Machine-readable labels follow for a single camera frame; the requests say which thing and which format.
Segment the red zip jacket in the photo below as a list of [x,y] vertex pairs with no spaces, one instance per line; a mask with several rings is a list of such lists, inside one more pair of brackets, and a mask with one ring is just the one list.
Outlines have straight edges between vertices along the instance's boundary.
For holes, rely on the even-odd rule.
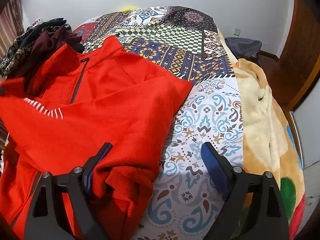
[[92,174],[92,204],[112,239],[130,239],[153,193],[173,118],[192,83],[137,55],[114,36],[87,54],[58,49],[30,81],[1,84],[9,132],[1,175],[1,213],[23,238],[44,172],[70,172],[112,148]]

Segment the beige plush blanket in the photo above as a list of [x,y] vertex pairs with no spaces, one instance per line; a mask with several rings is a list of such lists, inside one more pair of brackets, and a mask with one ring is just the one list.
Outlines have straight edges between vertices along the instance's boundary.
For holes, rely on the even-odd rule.
[[219,34],[219,39],[231,61],[240,89],[245,171],[273,173],[284,201],[289,238],[294,239],[303,218],[305,185],[289,123],[273,98],[263,69],[246,59],[236,59],[222,34]]

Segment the patchwork patterned bedspread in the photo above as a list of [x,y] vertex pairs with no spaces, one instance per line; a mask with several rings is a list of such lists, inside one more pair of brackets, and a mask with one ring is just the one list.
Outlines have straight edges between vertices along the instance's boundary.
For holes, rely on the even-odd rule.
[[240,92],[211,16],[179,6],[113,12],[76,28],[85,52],[114,35],[125,49],[194,86],[177,112],[159,176],[134,239],[203,239],[222,206],[201,158],[210,142],[234,166],[244,164]]

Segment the brown wooden door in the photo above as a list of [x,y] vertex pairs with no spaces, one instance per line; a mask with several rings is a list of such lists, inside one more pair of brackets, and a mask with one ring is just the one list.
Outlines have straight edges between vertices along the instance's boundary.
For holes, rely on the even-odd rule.
[[305,0],[294,0],[289,34],[273,92],[284,111],[295,111],[319,80],[319,23]]

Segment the navy patterned folded garment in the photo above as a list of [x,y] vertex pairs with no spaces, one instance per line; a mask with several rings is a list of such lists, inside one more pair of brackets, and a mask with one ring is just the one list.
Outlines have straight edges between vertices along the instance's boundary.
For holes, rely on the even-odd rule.
[[7,77],[13,70],[17,69],[18,65],[29,55],[36,40],[42,33],[56,31],[66,23],[67,21],[63,18],[55,18],[31,27],[20,36],[14,38],[1,60],[1,77]]

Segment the maroon folded garment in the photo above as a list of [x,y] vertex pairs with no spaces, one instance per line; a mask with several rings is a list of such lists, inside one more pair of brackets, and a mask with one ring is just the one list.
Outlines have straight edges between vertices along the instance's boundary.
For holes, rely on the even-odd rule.
[[76,52],[83,53],[85,48],[81,41],[82,37],[73,33],[68,24],[61,26],[56,31],[45,31],[36,40],[26,59],[7,78],[32,77],[39,67],[65,44],[71,46]]

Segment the grey blue backpack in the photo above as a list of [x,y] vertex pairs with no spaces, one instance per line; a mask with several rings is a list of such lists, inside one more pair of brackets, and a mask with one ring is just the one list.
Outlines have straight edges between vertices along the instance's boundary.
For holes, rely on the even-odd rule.
[[233,55],[237,58],[256,58],[262,48],[262,42],[241,37],[227,37],[225,43]]

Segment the striped pink curtain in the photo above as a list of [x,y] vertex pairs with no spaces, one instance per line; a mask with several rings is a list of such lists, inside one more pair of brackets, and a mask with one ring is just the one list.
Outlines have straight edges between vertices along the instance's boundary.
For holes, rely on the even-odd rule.
[[23,32],[22,0],[9,0],[1,12],[1,60],[14,38]]

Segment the yellow plush item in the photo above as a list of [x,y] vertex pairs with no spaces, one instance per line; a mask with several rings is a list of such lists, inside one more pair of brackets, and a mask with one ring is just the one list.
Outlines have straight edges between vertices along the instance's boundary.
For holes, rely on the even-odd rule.
[[128,11],[133,11],[133,10],[137,10],[137,8],[135,8],[135,7],[125,7],[123,9],[120,9],[121,12],[128,12]]

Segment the white wall socket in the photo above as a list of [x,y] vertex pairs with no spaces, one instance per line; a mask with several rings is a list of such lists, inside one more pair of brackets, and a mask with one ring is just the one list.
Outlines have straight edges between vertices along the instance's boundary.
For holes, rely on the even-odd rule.
[[233,35],[234,36],[240,36],[240,29],[238,29],[238,28],[233,28]]

